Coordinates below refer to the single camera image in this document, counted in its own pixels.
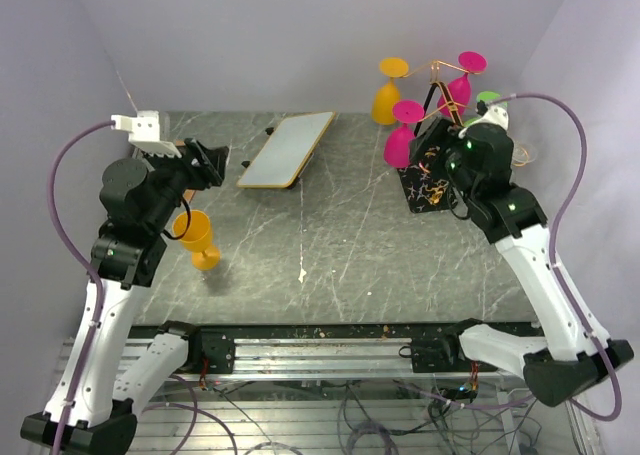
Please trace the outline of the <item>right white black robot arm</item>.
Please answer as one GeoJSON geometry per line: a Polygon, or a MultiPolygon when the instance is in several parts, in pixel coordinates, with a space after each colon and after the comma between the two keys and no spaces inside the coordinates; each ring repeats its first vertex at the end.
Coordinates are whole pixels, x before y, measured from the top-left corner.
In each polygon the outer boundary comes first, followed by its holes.
{"type": "Polygon", "coordinates": [[[473,361],[508,371],[555,407],[604,381],[634,351],[589,313],[560,266],[544,211],[510,180],[513,148],[505,123],[486,119],[460,127],[436,118],[410,143],[411,161],[446,176],[462,195],[470,220],[516,275],[543,331],[517,336],[467,319],[450,329],[440,355],[455,371],[473,361]]]}

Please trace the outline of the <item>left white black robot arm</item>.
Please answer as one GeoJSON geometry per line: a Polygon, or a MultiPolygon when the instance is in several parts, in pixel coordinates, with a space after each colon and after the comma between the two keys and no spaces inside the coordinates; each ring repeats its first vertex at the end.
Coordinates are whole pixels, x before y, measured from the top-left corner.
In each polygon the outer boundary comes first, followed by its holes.
{"type": "Polygon", "coordinates": [[[166,250],[169,219],[185,191],[224,181],[228,147],[188,138],[177,152],[125,158],[105,169],[99,199],[107,219],[91,249],[80,327],[54,395],[24,418],[22,439],[66,454],[124,454],[165,379],[202,364],[199,328],[167,322],[147,351],[118,372],[133,318],[166,250]]]}

